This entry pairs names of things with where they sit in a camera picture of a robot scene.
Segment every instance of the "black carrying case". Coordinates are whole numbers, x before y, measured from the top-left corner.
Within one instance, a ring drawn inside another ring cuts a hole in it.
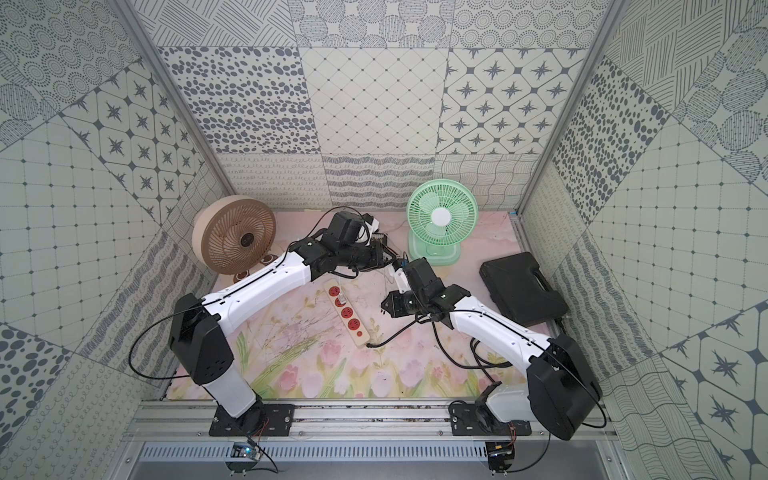
[[[523,326],[558,319],[568,311],[530,252],[489,260],[480,266],[480,277],[498,311]]]

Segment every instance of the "mounting plate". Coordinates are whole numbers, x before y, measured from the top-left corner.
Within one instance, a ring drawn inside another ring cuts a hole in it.
[[[478,421],[478,407],[471,403],[454,403],[448,407],[448,413],[451,414],[451,432],[455,437],[466,437],[472,435],[503,435],[509,436],[509,425],[496,422],[491,431],[484,430]],[[531,434],[531,423],[524,420],[512,420],[515,431],[518,436],[529,436]]]
[[[214,421],[210,424],[208,435],[212,437],[232,437],[241,435],[256,435],[262,425],[266,428],[261,432],[263,437],[287,437],[293,424],[293,410],[296,406],[289,403],[257,402],[250,410],[237,419],[219,405],[216,408]]]

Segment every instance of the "ventilation slot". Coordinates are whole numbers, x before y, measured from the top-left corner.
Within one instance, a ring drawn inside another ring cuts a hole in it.
[[[261,446],[275,462],[467,462],[486,458],[484,442],[472,440],[290,443],[266,440]],[[221,462],[229,459],[231,453],[232,442],[147,442],[141,452],[141,461],[169,462],[182,458],[191,462]]]

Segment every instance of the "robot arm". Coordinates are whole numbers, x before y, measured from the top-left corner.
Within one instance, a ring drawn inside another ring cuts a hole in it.
[[[444,286],[426,259],[402,268],[386,246],[386,237],[372,238],[378,227],[370,215],[340,212],[327,229],[292,243],[284,256],[226,289],[199,300],[188,294],[176,303],[169,347],[190,374],[231,417],[245,425],[258,418],[261,401],[234,365],[227,336],[255,312],[279,296],[314,281],[338,266],[358,272],[386,268],[399,290],[390,292],[382,308],[392,317],[423,315],[480,340],[528,377],[531,410],[536,419],[561,439],[573,436],[601,397],[597,380],[573,339],[532,332],[489,309],[469,291]],[[480,400],[499,422],[515,418],[511,392],[496,383]]]

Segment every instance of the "black motor housing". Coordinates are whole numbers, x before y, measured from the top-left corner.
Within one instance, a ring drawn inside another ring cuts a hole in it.
[[[565,334],[551,339],[546,352],[531,358],[526,373],[533,414],[552,435],[561,440],[571,439],[595,407],[595,400],[603,396],[581,347]]]

